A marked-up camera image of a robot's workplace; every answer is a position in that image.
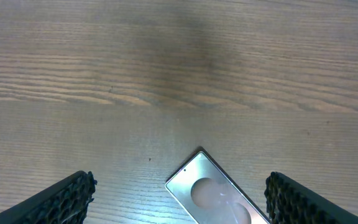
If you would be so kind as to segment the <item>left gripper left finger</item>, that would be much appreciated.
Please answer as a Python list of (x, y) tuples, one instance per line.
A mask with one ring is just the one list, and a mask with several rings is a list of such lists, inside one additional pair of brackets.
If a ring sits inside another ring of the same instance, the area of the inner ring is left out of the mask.
[(0, 213), (0, 224), (83, 224), (97, 180), (82, 170)]

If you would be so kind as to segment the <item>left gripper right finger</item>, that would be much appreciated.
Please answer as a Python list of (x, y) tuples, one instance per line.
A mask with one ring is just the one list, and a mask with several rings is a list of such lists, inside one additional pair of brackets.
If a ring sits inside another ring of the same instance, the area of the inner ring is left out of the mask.
[(358, 224), (358, 216), (282, 173), (272, 172), (265, 183), (272, 224)]

